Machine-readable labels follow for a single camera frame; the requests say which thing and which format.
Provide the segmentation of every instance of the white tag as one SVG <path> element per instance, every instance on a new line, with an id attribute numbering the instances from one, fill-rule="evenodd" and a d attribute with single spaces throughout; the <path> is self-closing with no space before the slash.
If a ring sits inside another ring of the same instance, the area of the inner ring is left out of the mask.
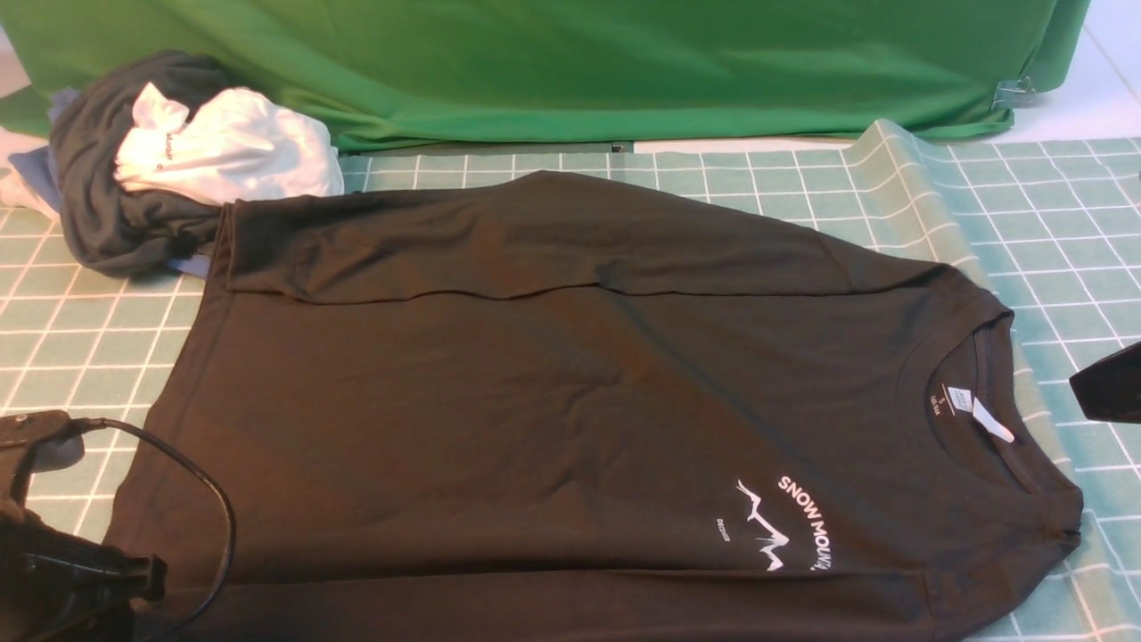
<path id="1" fill-rule="evenodd" d="M 974 409 L 971 415 L 982 424 L 982 428 L 987 430 L 988 433 L 995 436 L 996 438 L 1005 441 L 1006 444 L 1014 444 L 1014 433 L 1010 432 L 1006 426 L 998 423 L 981 404 L 976 404 Z"/>
<path id="2" fill-rule="evenodd" d="M 970 413 L 974 408 L 974 403 L 971 399 L 971 391 L 963 389 L 947 388 L 947 397 L 950 399 L 950 405 L 960 411 L 965 411 Z"/>

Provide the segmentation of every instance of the green fabric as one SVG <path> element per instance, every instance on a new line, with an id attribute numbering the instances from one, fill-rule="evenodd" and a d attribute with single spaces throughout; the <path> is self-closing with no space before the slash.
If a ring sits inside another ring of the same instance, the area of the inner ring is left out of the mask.
<path id="1" fill-rule="evenodd" d="M 48 100 L 34 87 L 25 87 L 0 99 L 0 124 L 13 131 L 48 137 Z"/>
<path id="2" fill-rule="evenodd" d="M 1058 0 L 1042 48 L 1026 70 L 1036 90 L 1051 91 L 1062 86 L 1089 8 L 1090 0 Z"/>
<path id="3" fill-rule="evenodd" d="M 364 151 L 855 136 L 877 117 L 1001 131 L 996 84 L 1038 51 L 1065 62 L 1044 39 L 1081 21 L 1052 22 L 1055 5 L 1085 1 L 0 0 L 0 24 L 41 95 L 159 49 L 204 52 Z"/>

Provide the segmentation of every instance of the t-shirt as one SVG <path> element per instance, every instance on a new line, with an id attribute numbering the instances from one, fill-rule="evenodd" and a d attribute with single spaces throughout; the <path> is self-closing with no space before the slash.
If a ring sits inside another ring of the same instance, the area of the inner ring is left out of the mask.
<path id="1" fill-rule="evenodd" d="M 1079 541 L 1011 316 L 948 265 L 576 174 L 228 205 L 146 422 L 237 512 L 185 639 L 958 640 Z M 224 536 L 143 449 L 108 542 L 170 563 L 153 620 Z"/>

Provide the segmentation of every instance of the cutting mat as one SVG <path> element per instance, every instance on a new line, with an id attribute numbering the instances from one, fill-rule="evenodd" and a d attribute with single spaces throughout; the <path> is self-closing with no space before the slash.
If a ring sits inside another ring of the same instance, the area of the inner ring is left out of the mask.
<path id="1" fill-rule="evenodd" d="M 1077 369 L 1141 341 L 1141 140 L 936 147 L 881 121 L 844 151 L 464 154 L 343 160 L 348 188 L 475 187 L 576 171 L 763 213 L 897 255 L 957 265 L 1018 312 L 1015 391 L 1047 454 L 1085 490 L 1085 543 L 989 641 L 1141 641 L 1141 426 L 1085 421 Z M 80 269 L 59 227 L 0 210 L 0 413 L 66 408 L 141 424 L 202 283 Z M 98 539 L 135 442 L 38 476 L 29 504 Z"/>

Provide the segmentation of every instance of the printed logo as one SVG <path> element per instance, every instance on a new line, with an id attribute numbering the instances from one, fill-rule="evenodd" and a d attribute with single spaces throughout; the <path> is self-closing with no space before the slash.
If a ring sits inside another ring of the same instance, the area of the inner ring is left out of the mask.
<path id="1" fill-rule="evenodd" d="M 787 476 L 780 478 L 780 483 L 777 485 L 777 488 L 787 493 L 793 498 L 793 502 L 800 506 L 801 511 L 804 512 L 804 517 L 808 518 L 808 526 L 812 527 L 812 544 L 816 544 L 816 563 L 812 564 L 811 570 L 826 571 L 831 569 L 832 539 L 828 537 L 828 531 L 824 526 L 824 515 L 820 514 L 820 510 L 816 506 L 816 502 L 812 501 L 812 496 Z"/>
<path id="2" fill-rule="evenodd" d="M 764 529 L 769 536 L 768 537 L 754 537 L 753 539 L 758 542 L 763 542 L 764 546 L 761 547 L 761 553 L 763 553 L 769 559 L 769 570 L 775 571 L 784 566 L 780 558 L 777 558 L 775 551 L 785 544 L 788 544 L 790 539 L 777 529 L 772 528 L 772 525 L 767 522 L 764 518 L 761 517 L 761 497 L 745 488 L 744 482 L 737 480 L 737 490 L 745 494 L 748 501 L 752 503 L 752 507 L 748 510 L 748 518 L 745 521 L 756 522 L 762 529 Z"/>

